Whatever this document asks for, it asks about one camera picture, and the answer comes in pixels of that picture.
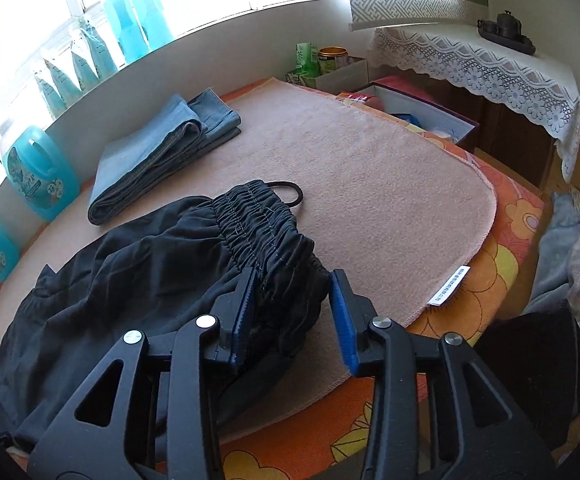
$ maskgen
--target tin can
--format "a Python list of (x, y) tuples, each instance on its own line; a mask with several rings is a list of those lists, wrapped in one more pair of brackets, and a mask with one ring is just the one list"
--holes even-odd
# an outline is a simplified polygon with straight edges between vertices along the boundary
[(348, 51), (341, 46), (328, 46), (319, 51), (321, 75), (329, 74), (348, 65)]

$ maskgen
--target cardboard box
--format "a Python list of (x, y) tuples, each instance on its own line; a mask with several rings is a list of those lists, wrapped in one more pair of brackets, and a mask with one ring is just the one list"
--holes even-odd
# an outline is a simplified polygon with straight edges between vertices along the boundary
[(350, 64), (318, 77), (308, 77), (289, 72), (286, 82), (321, 90), (338, 95), (341, 92), (354, 92), (368, 86), (368, 62), (361, 57), (350, 56)]

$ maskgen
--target folded blue denim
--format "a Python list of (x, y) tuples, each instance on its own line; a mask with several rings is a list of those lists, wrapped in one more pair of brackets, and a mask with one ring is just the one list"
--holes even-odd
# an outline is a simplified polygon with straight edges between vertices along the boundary
[(239, 124), (237, 112), (211, 89), (189, 103), (173, 95), (143, 128), (105, 147), (88, 220), (109, 221), (166, 177), (241, 133)]

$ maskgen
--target beige mat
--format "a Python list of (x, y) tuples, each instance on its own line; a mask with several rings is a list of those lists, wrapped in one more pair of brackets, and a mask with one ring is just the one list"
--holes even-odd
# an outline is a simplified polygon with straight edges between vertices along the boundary
[[(293, 209), (328, 269), (408, 325), (490, 231), (496, 196), (485, 177), (402, 126), (271, 80), (230, 102), (243, 133), (124, 211), (114, 224), (191, 194), (215, 196), (254, 178), (292, 180)], [(54, 269), (106, 229), (81, 196), (40, 236), (0, 293), (0, 339), (46, 262)], [(328, 302), (304, 350), (271, 395), (231, 425), (232, 439), (298, 412), (347, 377)]]

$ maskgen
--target white label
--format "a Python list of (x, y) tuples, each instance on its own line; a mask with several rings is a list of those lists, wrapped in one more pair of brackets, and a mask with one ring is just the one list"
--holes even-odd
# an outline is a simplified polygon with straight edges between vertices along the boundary
[(439, 306), (443, 304), (443, 302), (445, 302), (448, 298), (450, 298), (450, 296), (452, 296), (452, 293), (462, 282), (462, 280), (464, 279), (465, 275), (468, 273), (469, 270), (470, 267), (466, 266), (459, 267), (456, 270), (456, 272), (450, 277), (450, 279), (444, 283), (444, 286), (442, 286), (438, 290), (438, 292), (434, 296), (432, 296), (428, 304), (432, 306)]

